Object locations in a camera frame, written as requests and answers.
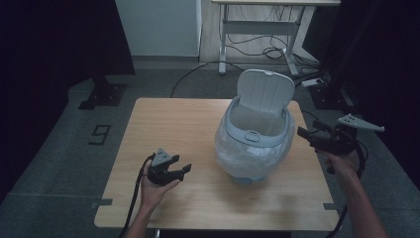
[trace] desk leg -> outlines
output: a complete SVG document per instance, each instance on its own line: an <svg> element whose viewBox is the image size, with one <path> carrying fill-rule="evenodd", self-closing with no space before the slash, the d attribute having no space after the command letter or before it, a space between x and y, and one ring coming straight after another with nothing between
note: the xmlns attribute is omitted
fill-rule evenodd
<svg viewBox="0 0 420 238"><path fill-rule="evenodd" d="M299 32L299 28L302 22L302 17L303 17L304 12L305 12L305 6L302 6L300 8L297 19L294 22L293 33L290 36L290 42L288 43L287 49L284 51L284 58L286 59L287 65L292 75L299 74L296 68L296 62L294 60L294 57L291 55L291 52L293 50L294 42L296 41L297 33Z"/></svg>
<svg viewBox="0 0 420 238"><path fill-rule="evenodd" d="M226 73L226 30L225 24L228 22L228 5L223 5L223 23L222 23L222 46L219 52L219 74Z"/></svg>

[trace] wooden table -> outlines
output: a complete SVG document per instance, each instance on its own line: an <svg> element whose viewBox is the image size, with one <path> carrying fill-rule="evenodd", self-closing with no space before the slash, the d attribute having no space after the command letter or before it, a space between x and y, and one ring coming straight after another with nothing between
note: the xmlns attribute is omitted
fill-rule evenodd
<svg viewBox="0 0 420 238"><path fill-rule="evenodd" d="M283 49L290 73L298 75L296 62L292 50L299 31L300 23L305 12L306 6L339 6L340 0L212 0L224 6L222 24L222 46L219 53L219 73L226 73L226 35L245 34L245 35L274 35L290 36L290 41L286 49ZM300 6L299 13L295 21L232 21L229 20L229 5L274 5L274 6Z"/></svg>
<svg viewBox="0 0 420 238"><path fill-rule="evenodd" d="M149 223L161 229L332 230L336 210L314 150L294 136L280 167L261 182L234 183L216 163L214 137L230 99L138 99L121 143L95 224L123 227L135 180L147 156L163 148L180 155L170 167L192 164L184 181L168 192ZM295 101L288 106L297 126L305 127ZM133 217L140 205L140 195Z"/></svg>

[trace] gripper jaw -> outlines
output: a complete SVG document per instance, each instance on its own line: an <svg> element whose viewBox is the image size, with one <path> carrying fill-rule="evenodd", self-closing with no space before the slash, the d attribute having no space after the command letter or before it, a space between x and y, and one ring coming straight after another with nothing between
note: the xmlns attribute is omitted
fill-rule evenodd
<svg viewBox="0 0 420 238"><path fill-rule="evenodd" d="M166 185L173 180L183 180L184 175L191 171L191 164L179 171L170 172L169 166L179 161L179 155L170 156L163 149L158 149L149 167L148 178L157 185Z"/></svg>

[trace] white desk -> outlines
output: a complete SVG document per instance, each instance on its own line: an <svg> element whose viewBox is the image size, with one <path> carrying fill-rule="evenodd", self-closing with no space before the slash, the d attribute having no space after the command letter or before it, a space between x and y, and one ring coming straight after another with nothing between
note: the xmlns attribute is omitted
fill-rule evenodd
<svg viewBox="0 0 420 238"><path fill-rule="evenodd" d="M294 42L299 31L305 6L338 6L340 0L212 0L224 6L223 26L222 26L222 46L219 55L219 73L226 73L226 35L244 34L244 35L276 35L290 36L288 46L284 51L284 57L292 75L298 75L295 60L291 55ZM300 6L296 21L294 22L262 22L262 21L231 21L228 19L229 5L282 5L282 6Z"/></svg>

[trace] floor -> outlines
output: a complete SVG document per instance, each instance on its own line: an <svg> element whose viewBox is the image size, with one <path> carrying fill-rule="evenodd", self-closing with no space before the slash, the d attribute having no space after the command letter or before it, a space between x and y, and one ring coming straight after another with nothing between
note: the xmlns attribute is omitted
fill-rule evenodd
<svg viewBox="0 0 420 238"><path fill-rule="evenodd" d="M272 19L275 14L270 13L271 9L236 6L231 8L231 16ZM289 10L287 7L284 9L282 19L288 19ZM310 19L309 12L310 9L305 14L302 31ZM203 0L204 19L200 60L218 60L220 40L214 32L218 32L219 7L211 4L210 0ZM303 41L302 33L299 36L294 51L304 56L306 53L299 48ZM232 36L232 40L242 41L251 37ZM239 48L254 54L269 46L264 39L240 45ZM244 57L236 51L228 51L228 61L241 62L239 66L244 68L272 69L288 74L284 61L265 56ZM96 227L94 217L136 99L170 97L173 90L175 97L233 98L236 95L240 73L237 68L228 67L226 75L219 75L216 65L211 64L191 73L199 65L197 62L135 61L136 75L109 78L114 83L128 84L118 107L78 110L93 84L87 80L72 87L68 92L69 103L61 118L0 206L0 237L117 237L120 228ZM184 80L174 89L181 78ZM306 87L297 86L293 100L303 110L326 123L335 123L343 116L341 111L315 109ZM304 113L307 125L313 121L309 113ZM100 147L88 144L94 140L92 131L97 125L111 125L112 132ZM374 132L361 131L359 139L369 147L370 154L362 181L390 237L420 237L420 191ZM325 178L341 212L345 203L341 191L333 177L325 173ZM148 237L154 237L153 232L150 230ZM322 231L293 231L291 237L325 237L326 234ZM348 218L337 237L352 237Z"/></svg>

